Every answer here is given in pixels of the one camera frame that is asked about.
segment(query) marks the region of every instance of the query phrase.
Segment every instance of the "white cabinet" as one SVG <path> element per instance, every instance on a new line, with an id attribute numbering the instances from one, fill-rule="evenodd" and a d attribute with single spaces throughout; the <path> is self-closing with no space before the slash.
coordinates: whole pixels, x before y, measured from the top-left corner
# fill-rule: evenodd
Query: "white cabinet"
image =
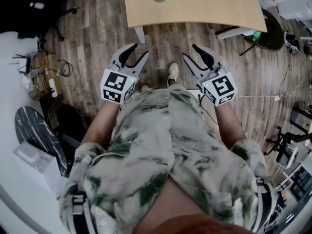
<path id="1" fill-rule="evenodd" d="M 279 2 L 279 14 L 285 19 L 312 17 L 312 0 L 288 0 Z"/>

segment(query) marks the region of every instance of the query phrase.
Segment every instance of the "sneaker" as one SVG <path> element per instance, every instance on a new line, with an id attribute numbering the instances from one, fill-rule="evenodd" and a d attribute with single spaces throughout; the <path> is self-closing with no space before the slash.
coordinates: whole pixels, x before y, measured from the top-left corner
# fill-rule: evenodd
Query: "sneaker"
<path id="1" fill-rule="evenodd" d="M 143 87 L 141 87 L 141 91 L 145 91 L 150 89 L 150 87 L 148 85 L 144 85 Z"/>
<path id="2" fill-rule="evenodd" d="M 179 76 L 179 67 L 177 63 L 173 62 L 169 67 L 169 75 L 167 78 L 167 87 L 169 87 L 169 80 L 172 79 L 176 82 L 177 77 Z"/>

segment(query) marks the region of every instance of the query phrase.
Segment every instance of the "wooden floor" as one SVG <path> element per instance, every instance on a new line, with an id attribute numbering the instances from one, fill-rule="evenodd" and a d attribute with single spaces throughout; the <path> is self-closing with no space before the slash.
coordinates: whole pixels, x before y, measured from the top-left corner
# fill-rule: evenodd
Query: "wooden floor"
<path id="1" fill-rule="evenodd" d="M 118 48 L 138 40 L 134 29 L 127 29 L 124 0 L 68 0 L 64 8 L 71 7 L 80 9 L 76 15 L 69 14 L 59 20 L 60 31 L 65 36 L 64 42 L 59 42 L 55 31 L 50 30 L 45 49 L 56 53 L 59 59 L 72 63 L 73 74 L 68 78 L 62 78 L 65 91 L 63 102 L 79 109 L 86 123 L 90 124 L 102 104 L 99 85 L 112 54 Z M 237 94 L 242 96 L 278 95 L 287 66 L 291 64 L 292 70 L 287 73 L 281 86 L 281 93 L 287 89 L 291 94 L 304 80 L 292 97 L 283 97 L 280 101 L 268 97 L 235 97 L 231 102 L 247 137 L 258 141 L 263 151 L 266 151 L 270 148 L 266 138 L 275 133 L 277 125 L 282 127 L 283 132 L 300 133 L 288 121 L 295 102 L 303 109 L 307 103 L 311 103 L 309 92 L 312 78 L 311 62 L 303 51 L 292 56 L 286 47 L 279 52 L 254 48 L 240 57 L 239 53 L 247 49 L 249 44 L 240 36 L 217 40 L 215 32 L 224 27 L 206 23 L 145 26 L 146 44 L 138 46 L 128 64 L 133 64 L 148 50 L 150 57 L 140 75 L 140 85 L 165 86 L 168 66 L 171 62 L 177 62 L 180 67 L 178 82 L 187 89 L 196 89 L 191 73 L 182 61 L 182 53 L 190 54 L 194 60 L 203 65 L 192 49 L 192 44 L 203 45 L 220 55 L 223 64 L 234 77 L 238 87 Z M 293 20 L 282 20 L 282 27 L 300 35 L 299 25 Z M 214 108 L 206 98 L 203 106 L 215 118 Z M 208 124 L 217 129 L 206 113 L 204 117 Z M 299 121 L 303 125 L 306 124 L 304 120 Z M 300 156 L 304 157 L 307 151 L 308 149 L 301 145 Z M 276 164 L 276 156 L 277 154 L 271 154 L 265 159 L 275 182 L 279 183 L 284 179 L 282 175 L 284 170 Z M 297 164 L 298 162 L 285 172 L 290 173 Z"/>

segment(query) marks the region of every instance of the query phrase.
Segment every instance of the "chair leg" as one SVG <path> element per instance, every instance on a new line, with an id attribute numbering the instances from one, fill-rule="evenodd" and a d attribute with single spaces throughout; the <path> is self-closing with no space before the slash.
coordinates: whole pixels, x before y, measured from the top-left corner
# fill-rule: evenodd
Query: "chair leg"
<path id="1" fill-rule="evenodd" d="M 306 129 L 304 129 L 302 126 L 298 125 L 296 122 L 293 122 L 292 120 L 289 121 L 291 125 L 295 126 L 296 128 L 300 129 L 302 132 L 304 132 L 305 134 L 308 133 L 308 131 Z"/>
<path id="2" fill-rule="evenodd" d="M 303 116 L 305 116 L 305 117 L 307 117 L 307 118 L 309 118 L 309 119 L 312 119 L 312 115 L 309 114 L 309 113 L 307 113 L 306 111 L 304 111 L 304 110 L 302 110 L 302 109 L 300 109 L 300 108 L 298 108 L 298 107 L 293 107 L 292 109 L 293 109 L 294 111 L 296 111 L 296 112 L 302 114 Z"/>
<path id="3" fill-rule="evenodd" d="M 250 51 L 251 49 L 255 48 L 256 45 L 252 45 L 251 47 L 249 47 L 248 49 L 246 49 L 243 53 L 239 54 L 239 56 L 242 56 L 244 54 L 246 54 L 248 51 Z"/>
<path id="4" fill-rule="evenodd" d="M 64 36 L 62 36 L 61 33 L 59 32 L 59 28 L 58 28 L 56 22 L 54 24 L 52 24 L 52 28 L 54 28 L 56 30 L 56 32 L 58 34 L 59 41 L 64 41 Z"/>
<path id="5" fill-rule="evenodd" d="M 277 126 L 276 128 L 278 129 L 277 140 L 274 141 L 274 140 L 271 140 L 271 139 L 266 139 L 267 142 L 273 144 L 273 147 L 270 149 L 270 151 L 268 153 L 264 152 L 264 155 L 269 155 L 271 152 L 277 150 L 279 145 L 280 145 L 279 143 L 280 143 L 280 141 L 283 138 L 283 134 L 281 133 L 281 128 L 279 126 Z"/>
<path id="6" fill-rule="evenodd" d="M 62 12 L 58 18 L 60 18 L 62 16 L 65 16 L 68 13 L 76 14 L 77 13 L 77 9 L 76 8 L 72 8 L 72 9 L 66 10 L 66 11 Z"/>

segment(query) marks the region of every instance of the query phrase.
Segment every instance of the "camouflage shirt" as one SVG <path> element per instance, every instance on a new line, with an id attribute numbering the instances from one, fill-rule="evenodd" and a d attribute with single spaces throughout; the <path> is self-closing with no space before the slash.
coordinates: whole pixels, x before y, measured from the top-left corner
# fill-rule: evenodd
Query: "camouflage shirt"
<path id="1" fill-rule="evenodd" d="M 86 192 L 98 234 L 131 234 L 168 176 L 208 215 L 250 229 L 257 215 L 256 177 L 276 192 L 260 146 L 238 141 L 229 151 L 184 89 L 150 89 L 123 105 L 108 150 L 81 145 L 60 199 L 69 231 L 72 193 Z"/>

